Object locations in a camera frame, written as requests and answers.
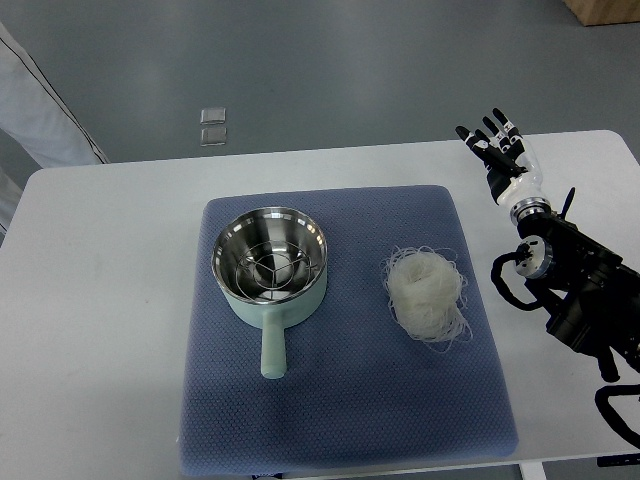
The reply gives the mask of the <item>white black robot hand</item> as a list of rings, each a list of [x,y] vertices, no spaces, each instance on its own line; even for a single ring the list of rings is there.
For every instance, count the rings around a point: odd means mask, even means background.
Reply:
[[[487,172],[491,197],[499,206],[512,208],[530,197],[542,197],[542,173],[537,158],[516,125],[498,108],[494,120],[485,116],[483,130],[457,126],[455,132],[478,157]]]

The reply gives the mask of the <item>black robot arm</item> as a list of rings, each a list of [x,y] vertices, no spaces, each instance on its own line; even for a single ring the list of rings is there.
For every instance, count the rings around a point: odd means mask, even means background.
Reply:
[[[516,202],[510,216],[521,242],[494,260],[490,277],[504,300],[522,311],[546,310],[550,335],[596,359],[606,383],[595,393],[596,407],[616,434],[638,446],[638,433],[610,401],[639,393],[636,385],[620,384],[614,360],[620,355],[639,368],[639,274],[566,214],[542,197]]]

